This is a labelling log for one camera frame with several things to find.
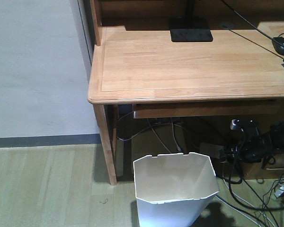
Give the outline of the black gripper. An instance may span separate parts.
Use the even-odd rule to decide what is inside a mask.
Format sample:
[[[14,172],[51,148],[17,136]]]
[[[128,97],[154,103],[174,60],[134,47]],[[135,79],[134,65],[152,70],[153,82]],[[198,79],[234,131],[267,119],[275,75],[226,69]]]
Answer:
[[[221,149],[221,159],[232,162],[235,157],[244,163],[259,163],[262,159],[272,155],[273,143],[268,134],[255,136],[233,145],[226,145]]]

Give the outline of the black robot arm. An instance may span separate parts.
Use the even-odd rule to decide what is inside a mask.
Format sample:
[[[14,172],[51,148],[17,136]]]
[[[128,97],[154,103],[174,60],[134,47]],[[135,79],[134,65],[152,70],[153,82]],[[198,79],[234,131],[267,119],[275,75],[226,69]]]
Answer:
[[[261,133],[258,123],[254,120],[231,121],[231,130],[241,130],[243,139],[233,145],[226,145],[220,150],[220,158],[237,157],[245,163],[256,163],[284,153],[284,121],[270,126],[270,130]]]

